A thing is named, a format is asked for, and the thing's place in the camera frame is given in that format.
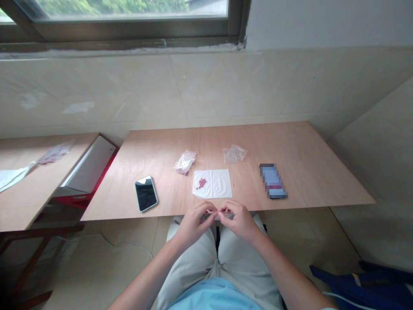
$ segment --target blue fabric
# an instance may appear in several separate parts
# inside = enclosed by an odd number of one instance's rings
[[[178,309],[261,309],[247,295],[222,278],[205,279],[187,289],[169,310]]]

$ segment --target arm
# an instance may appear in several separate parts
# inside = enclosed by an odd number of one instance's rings
[[[232,220],[222,211],[234,213]],[[267,265],[288,309],[334,308],[330,301],[300,272],[293,263],[262,233],[247,208],[232,200],[225,201],[219,212],[221,223],[253,246]]]
[[[214,212],[201,223],[201,216],[206,210]],[[176,234],[115,299],[108,310],[150,309],[172,265],[212,225],[216,211],[215,206],[208,201],[202,201],[199,206],[189,209]]]

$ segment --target white paper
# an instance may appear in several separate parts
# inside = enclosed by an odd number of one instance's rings
[[[36,164],[32,161],[27,167],[17,170],[0,170],[0,192],[8,189],[9,187],[22,180],[31,168]]]
[[[200,179],[206,180],[203,187],[199,187]],[[229,170],[218,169],[195,171],[192,194],[200,199],[232,198]]]

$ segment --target white wall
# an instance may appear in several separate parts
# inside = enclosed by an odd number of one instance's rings
[[[330,144],[379,198],[332,208],[362,258],[413,270],[413,78]]]
[[[310,120],[328,138],[413,75],[413,49],[0,62],[0,137]]]
[[[411,0],[252,0],[247,49],[413,45]]]

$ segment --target wooden desk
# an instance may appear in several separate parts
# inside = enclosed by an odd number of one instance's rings
[[[26,167],[51,147],[75,140],[70,152],[57,162],[36,166],[23,180],[0,193],[0,232],[29,228],[98,135],[85,133],[0,140],[0,170]]]
[[[248,150],[245,162],[224,164],[222,149]],[[186,149],[197,152],[187,176],[172,170]],[[287,199],[269,199],[259,164],[274,163]],[[372,204],[374,199],[338,159],[309,122],[131,131],[81,220],[184,214],[195,170],[230,171],[233,199],[250,210]],[[158,206],[141,213],[135,181],[151,175]],[[218,207],[223,199],[212,199]]]

